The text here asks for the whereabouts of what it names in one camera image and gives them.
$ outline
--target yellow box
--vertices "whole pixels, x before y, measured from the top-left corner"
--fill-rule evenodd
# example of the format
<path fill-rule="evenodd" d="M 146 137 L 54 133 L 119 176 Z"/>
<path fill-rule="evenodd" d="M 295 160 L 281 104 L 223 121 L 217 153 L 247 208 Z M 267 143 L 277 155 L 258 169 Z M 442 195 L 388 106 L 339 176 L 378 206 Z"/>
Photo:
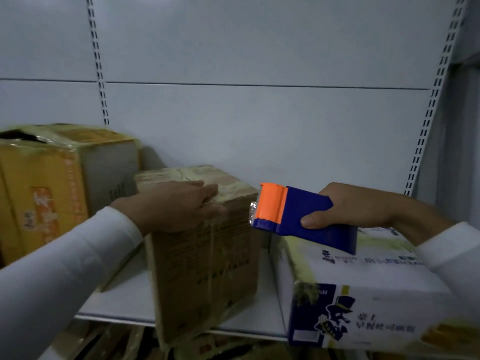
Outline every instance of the yellow box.
<path fill-rule="evenodd" d="M 0 167 L 0 205 L 9 202 L 13 216 L 2 208 L 0 240 L 10 264 L 15 250 L 29 254 L 134 194 L 139 155 L 134 138 L 104 128 L 19 126 L 0 132 Z"/>

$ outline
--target cartoon man logo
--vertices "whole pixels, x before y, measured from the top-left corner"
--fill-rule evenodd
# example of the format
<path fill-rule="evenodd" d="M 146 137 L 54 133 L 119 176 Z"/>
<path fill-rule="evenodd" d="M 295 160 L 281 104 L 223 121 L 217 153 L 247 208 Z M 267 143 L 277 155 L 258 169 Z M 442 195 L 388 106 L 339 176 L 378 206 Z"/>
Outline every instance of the cartoon man logo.
<path fill-rule="evenodd" d="M 328 250 L 322 250 L 321 254 L 323 255 L 322 260 L 335 264 L 335 259 L 330 256 L 330 252 Z"/>
<path fill-rule="evenodd" d="M 328 316 L 322 314 L 318 317 L 318 323 L 314 328 L 324 335 L 330 335 L 334 340 L 339 341 L 343 334 L 348 333 L 347 328 L 341 323 L 350 323 L 350 320 L 345 318 L 344 315 L 352 312 L 353 303 L 355 303 L 355 299 L 351 296 L 338 296 L 335 304 L 330 304 L 326 307 Z"/>

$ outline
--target sleeve cuff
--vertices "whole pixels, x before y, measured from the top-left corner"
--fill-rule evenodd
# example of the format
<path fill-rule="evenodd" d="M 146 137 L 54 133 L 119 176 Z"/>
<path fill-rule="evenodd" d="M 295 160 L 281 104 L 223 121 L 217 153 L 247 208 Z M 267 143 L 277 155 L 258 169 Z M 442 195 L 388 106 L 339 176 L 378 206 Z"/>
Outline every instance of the sleeve cuff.
<path fill-rule="evenodd" d="M 124 215 L 122 212 L 117 211 L 116 209 L 107 206 L 102 210 L 98 211 L 96 215 L 105 217 L 112 225 L 116 225 L 118 229 L 124 231 L 130 240 L 134 243 L 135 247 L 140 245 L 143 242 L 144 237 L 138 229 L 138 227 L 133 223 L 133 221 Z"/>
<path fill-rule="evenodd" d="M 418 246 L 417 254 L 430 270 L 435 271 L 477 246 L 480 246 L 479 231 L 461 222 Z"/>

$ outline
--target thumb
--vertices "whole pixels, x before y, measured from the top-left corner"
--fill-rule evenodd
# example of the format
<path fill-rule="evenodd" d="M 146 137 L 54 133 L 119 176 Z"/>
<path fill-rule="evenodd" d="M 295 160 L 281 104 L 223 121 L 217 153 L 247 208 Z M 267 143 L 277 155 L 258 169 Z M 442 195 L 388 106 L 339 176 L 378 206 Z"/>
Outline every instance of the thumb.
<path fill-rule="evenodd" d="M 301 225 L 310 230 L 324 229 L 333 224 L 340 224 L 337 217 L 337 210 L 332 207 L 326 211 L 317 211 L 310 213 L 300 221 Z"/>
<path fill-rule="evenodd" d="M 206 204 L 200 209 L 201 217 L 204 220 L 211 220 L 227 213 L 227 209 L 219 204 Z"/>

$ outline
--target perforated metal strip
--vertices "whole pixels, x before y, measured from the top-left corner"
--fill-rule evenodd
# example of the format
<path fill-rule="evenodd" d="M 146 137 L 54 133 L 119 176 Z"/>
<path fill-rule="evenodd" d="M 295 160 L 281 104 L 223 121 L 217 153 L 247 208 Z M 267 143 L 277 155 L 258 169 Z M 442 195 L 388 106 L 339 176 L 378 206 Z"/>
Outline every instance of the perforated metal strip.
<path fill-rule="evenodd" d="M 427 138 L 432 127 L 432 121 L 435 116 L 435 112 L 438 107 L 438 99 L 440 98 L 443 86 L 445 85 L 445 79 L 447 77 L 448 65 L 452 58 L 453 48 L 455 41 L 459 35 L 460 26 L 462 25 L 462 19 L 465 14 L 465 6 L 468 0 L 456 0 L 455 9 L 453 10 L 452 20 L 448 29 L 448 34 L 445 40 L 445 46 L 440 57 L 440 63 L 437 68 L 437 75 L 435 82 L 430 90 L 430 101 L 428 104 L 427 112 L 424 115 L 422 129 L 418 138 L 415 154 L 413 155 L 413 161 L 408 173 L 408 179 L 406 181 L 405 196 L 411 196 L 413 193 L 413 186 L 417 179 L 420 164 L 422 162 L 423 153 L 427 144 Z"/>
<path fill-rule="evenodd" d="M 110 125 L 109 110 L 107 107 L 107 96 L 105 95 L 105 81 L 103 80 L 102 58 L 100 56 L 99 35 L 97 33 L 97 22 L 95 21 L 95 10 L 93 0 L 86 1 L 88 8 L 88 21 L 90 23 L 90 33 L 93 43 L 93 53 L 95 55 L 98 90 L 100 93 L 100 102 L 102 103 L 103 122 L 105 125 Z"/>

